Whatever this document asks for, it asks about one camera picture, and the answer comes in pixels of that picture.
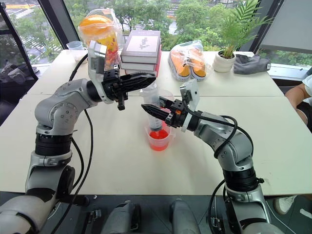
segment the clear plastic cup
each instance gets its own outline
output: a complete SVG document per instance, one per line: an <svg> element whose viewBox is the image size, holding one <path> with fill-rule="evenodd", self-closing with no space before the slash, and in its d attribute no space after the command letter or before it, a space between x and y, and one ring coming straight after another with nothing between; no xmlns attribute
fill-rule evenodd
<svg viewBox="0 0 312 234"><path fill-rule="evenodd" d="M162 122L162 129L160 131L152 131L148 124L145 126L145 131L150 147L155 151L165 150L176 136L172 127L167 126L164 121Z"/></svg>
<svg viewBox="0 0 312 234"><path fill-rule="evenodd" d="M87 48L83 47L82 42L79 40L71 41L66 45L76 62L79 62L83 58L83 56L85 56L88 53Z"/></svg>

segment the small cup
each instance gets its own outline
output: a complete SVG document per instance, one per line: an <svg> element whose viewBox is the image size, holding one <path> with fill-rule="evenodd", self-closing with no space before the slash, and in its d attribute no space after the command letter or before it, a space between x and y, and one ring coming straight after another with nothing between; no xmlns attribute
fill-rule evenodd
<svg viewBox="0 0 312 234"><path fill-rule="evenodd" d="M66 45L76 62L79 62L83 58L83 56L85 56L88 53L87 48L83 47L82 42L79 40L71 41Z"/></svg>
<svg viewBox="0 0 312 234"><path fill-rule="evenodd" d="M148 141L150 143L150 147L155 151L163 151L165 150L170 142L175 138L176 134L172 131L172 128L167 126L165 122L162 123L161 131L165 131L167 136L162 139L155 139L151 136L152 130L150 129L149 125L145 126L146 135Z"/></svg>

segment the greenery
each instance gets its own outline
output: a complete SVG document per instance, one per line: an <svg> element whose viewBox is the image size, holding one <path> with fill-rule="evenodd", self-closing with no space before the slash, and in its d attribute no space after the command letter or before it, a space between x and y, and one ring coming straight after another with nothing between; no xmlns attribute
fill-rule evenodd
<svg viewBox="0 0 312 234"><path fill-rule="evenodd" d="M122 24L123 34L133 29L160 30L163 51L170 51L176 44L201 40L204 50L223 50L231 55L246 41L256 37L253 29L269 19L260 19L253 14L257 0L239 2L237 8L230 4L216 4L214 0L64 0L75 28L93 9L113 8ZM52 61L61 51L53 30L40 7L26 17L11 19L25 47L35 49L40 56L31 55L32 63L41 58ZM167 10L174 11L167 16ZM169 25L175 20L176 31L169 33ZM311 65L312 55L286 51L261 51L261 56L271 58L274 63Z"/></svg>
<svg viewBox="0 0 312 234"><path fill-rule="evenodd" d="M298 52L281 51L281 50L263 50L260 49L258 54L264 58L269 58L272 63L287 64L292 66L312 65L312 55Z"/></svg>
<svg viewBox="0 0 312 234"><path fill-rule="evenodd" d="M54 31L39 7L29 17L11 17L11 20L24 43L27 51L35 49L39 56L30 55L30 62L38 63L45 58L46 62L52 62L61 51L61 45Z"/></svg>
<svg viewBox="0 0 312 234"><path fill-rule="evenodd" d="M234 50L255 39L257 35L254 34L253 30L256 27L271 23L272 19L267 17L260 18L257 16L257 13L254 13L259 9L257 4L258 0L241 2L223 21L221 35L226 43L226 47L223 50L224 58L232 58Z"/></svg>
<svg viewBox="0 0 312 234"><path fill-rule="evenodd" d="M169 30L170 20L164 10L170 7L169 0L94 0L97 8L113 8L122 25L132 29L143 26L146 30Z"/></svg>

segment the chair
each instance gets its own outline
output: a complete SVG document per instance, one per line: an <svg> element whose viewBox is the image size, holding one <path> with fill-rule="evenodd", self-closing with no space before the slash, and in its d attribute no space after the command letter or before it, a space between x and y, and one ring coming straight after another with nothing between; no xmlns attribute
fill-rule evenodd
<svg viewBox="0 0 312 234"><path fill-rule="evenodd" d="M0 2L0 125L38 80L5 8Z"/></svg>

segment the table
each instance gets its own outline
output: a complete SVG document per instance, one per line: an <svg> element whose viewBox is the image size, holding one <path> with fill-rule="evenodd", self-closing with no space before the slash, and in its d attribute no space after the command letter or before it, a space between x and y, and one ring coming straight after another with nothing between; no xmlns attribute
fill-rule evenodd
<svg viewBox="0 0 312 234"><path fill-rule="evenodd" d="M0 191L24 192L35 148L36 104L49 95L26 95L0 127ZM94 154L80 194L211 195L223 179L213 151L191 132L176 130L163 152L149 148L141 97L129 97L126 110L99 103L89 114L94 126ZM254 168L265 179L265 195L312 193L312 135L285 97L201 97L198 109L231 115L252 137ZM74 138L85 164L90 129L82 113ZM78 155L70 165L79 174Z"/></svg>
<svg viewBox="0 0 312 234"><path fill-rule="evenodd" d="M252 52L237 52L252 56ZM216 52L204 52L206 62L212 65ZM161 54L161 64L156 83L162 89L169 90L174 96L180 95L180 85L183 82L172 78L168 64L169 52ZM54 60L48 70L36 82L29 94L53 94L63 83L66 83L76 66L75 60L64 50ZM88 78L88 66L82 64L75 79ZM267 72L252 75L237 75L231 70L229 73L209 72L208 78L199 85L199 95L203 96L283 96ZM130 96L139 96L138 91L129 93Z"/></svg>

